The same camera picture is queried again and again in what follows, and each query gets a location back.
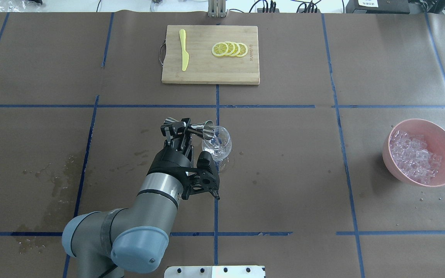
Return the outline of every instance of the table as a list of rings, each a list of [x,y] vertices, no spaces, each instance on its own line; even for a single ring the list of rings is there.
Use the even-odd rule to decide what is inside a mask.
[[[258,26],[261,84],[162,84],[166,25],[218,23]],[[445,16],[120,11],[0,14],[0,277],[75,277],[62,229],[133,203],[166,117],[229,130],[221,200],[184,201],[159,269],[126,277],[445,276],[445,186],[381,157],[403,119],[445,129]]]

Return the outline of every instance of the wooden cutting board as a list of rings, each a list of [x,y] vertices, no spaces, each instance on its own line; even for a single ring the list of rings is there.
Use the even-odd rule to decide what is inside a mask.
[[[182,71],[180,29],[187,32],[186,48],[190,58],[186,71]],[[246,44],[247,55],[241,58],[212,55],[212,46],[225,41]],[[258,85],[257,26],[168,25],[162,82]]]

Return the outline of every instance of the water spill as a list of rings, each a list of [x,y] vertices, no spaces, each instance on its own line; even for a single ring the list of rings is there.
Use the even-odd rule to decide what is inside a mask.
[[[121,168],[127,167],[128,165],[129,165],[129,164],[125,164],[125,165],[122,165],[122,166],[118,166],[118,167],[116,167],[116,169],[119,170],[119,169],[121,169]]]
[[[144,153],[146,153],[146,152],[148,152],[148,151],[149,151],[149,150],[138,151],[138,152],[135,152],[134,155],[135,155],[135,156],[143,155]]]
[[[49,163],[36,172],[36,174],[39,173],[36,178],[42,185],[53,185],[51,197],[44,197],[49,198],[50,201],[42,212],[44,216],[39,224],[33,228],[21,224],[17,227],[16,232],[62,231],[75,209],[76,192],[82,175],[82,164],[78,162],[80,161],[79,158],[83,158],[84,155],[85,150],[69,155],[65,165],[59,167],[57,171],[52,171],[50,169],[51,163]],[[85,173],[85,178],[91,173],[92,171],[88,170]],[[42,254],[47,245],[51,243],[59,244],[60,242],[60,238],[54,236],[14,236],[14,239],[18,244],[20,254],[27,252]]]

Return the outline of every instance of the lemon slice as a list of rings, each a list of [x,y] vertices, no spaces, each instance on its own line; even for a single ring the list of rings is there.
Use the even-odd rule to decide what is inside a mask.
[[[235,57],[236,55],[238,55],[238,53],[240,53],[240,45],[238,44],[238,42],[231,42],[234,46],[234,50],[231,53],[226,54],[226,56],[232,56]]]
[[[236,44],[234,42],[224,42],[224,43],[227,44],[229,47],[229,50],[225,56],[230,56],[236,51]]]
[[[240,51],[236,55],[237,57],[243,57],[248,53],[248,47],[246,44],[239,42],[238,47],[239,47]]]
[[[229,46],[225,42],[218,42],[212,46],[212,55],[221,57],[228,54]]]

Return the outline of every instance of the blue joint cap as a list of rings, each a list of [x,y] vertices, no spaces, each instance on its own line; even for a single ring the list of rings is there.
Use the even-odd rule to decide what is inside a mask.
[[[65,248],[65,252],[73,258],[76,258],[76,255],[73,254],[73,251],[71,250],[71,240],[73,239],[73,234],[75,233],[76,228],[80,223],[89,215],[92,213],[96,213],[100,211],[94,211],[87,214],[79,215],[66,224],[66,227],[63,231],[63,235],[61,236],[61,244],[63,245],[63,248]]]
[[[133,227],[115,239],[111,259],[126,271],[150,273],[159,267],[168,243],[168,234],[158,227]]]

